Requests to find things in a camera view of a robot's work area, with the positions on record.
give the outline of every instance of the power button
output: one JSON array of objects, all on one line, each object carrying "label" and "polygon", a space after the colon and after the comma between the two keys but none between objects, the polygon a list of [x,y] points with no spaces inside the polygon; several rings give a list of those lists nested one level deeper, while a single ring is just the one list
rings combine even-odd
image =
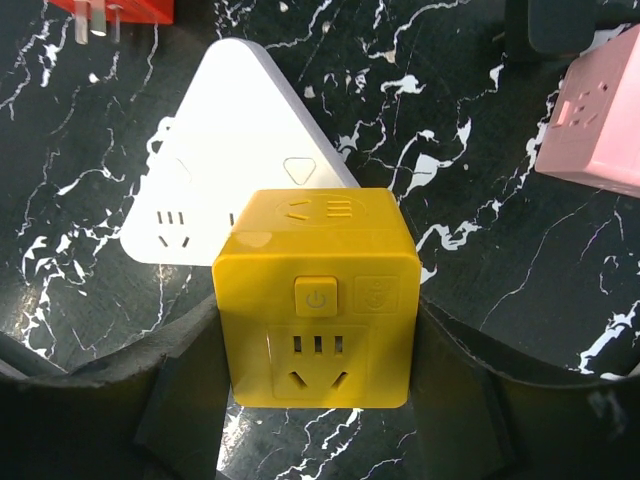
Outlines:
[{"label": "power button", "polygon": [[338,282],[334,277],[298,277],[294,290],[299,317],[335,317],[338,314]]}]

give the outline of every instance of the pink cube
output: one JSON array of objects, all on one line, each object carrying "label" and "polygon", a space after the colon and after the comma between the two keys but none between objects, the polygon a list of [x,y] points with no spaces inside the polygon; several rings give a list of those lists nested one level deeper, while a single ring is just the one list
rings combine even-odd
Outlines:
[{"label": "pink cube", "polygon": [[576,59],[537,172],[640,198],[640,25]]}]

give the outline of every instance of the white triangular power strip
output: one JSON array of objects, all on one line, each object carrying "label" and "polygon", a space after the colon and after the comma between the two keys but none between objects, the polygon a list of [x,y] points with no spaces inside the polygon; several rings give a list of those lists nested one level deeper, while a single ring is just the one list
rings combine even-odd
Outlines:
[{"label": "white triangular power strip", "polygon": [[267,51],[229,38],[196,72],[124,222],[144,263],[211,266],[257,190],[358,187]]}]

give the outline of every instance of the marble countertop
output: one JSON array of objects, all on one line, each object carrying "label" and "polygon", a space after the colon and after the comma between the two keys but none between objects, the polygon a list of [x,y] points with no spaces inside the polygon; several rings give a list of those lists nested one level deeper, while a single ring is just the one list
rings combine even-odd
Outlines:
[{"label": "marble countertop", "polygon": [[[568,63],[509,64],[491,41],[502,1],[176,3],[173,27],[88,46],[46,0],[0,4],[3,331],[70,369],[211,293],[208,269],[138,264],[118,235],[147,140],[207,47],[238,36],[267,46],[360,184],[397,196],[423,296],[556,365],[612,378],[638,363],[640,201],[533,171]],[[421,478],[410,404],[231,402],[227,420],[232,480]]]}]

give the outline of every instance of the yellow cube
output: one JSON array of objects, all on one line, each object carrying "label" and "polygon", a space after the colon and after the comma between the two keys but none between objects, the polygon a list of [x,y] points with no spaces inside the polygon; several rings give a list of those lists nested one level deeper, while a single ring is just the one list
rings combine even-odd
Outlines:
[{"label": "yellow cube", "polygon": [[420,261],[388,190],[257,192],[213,281],[241,405],[406,402]]}]

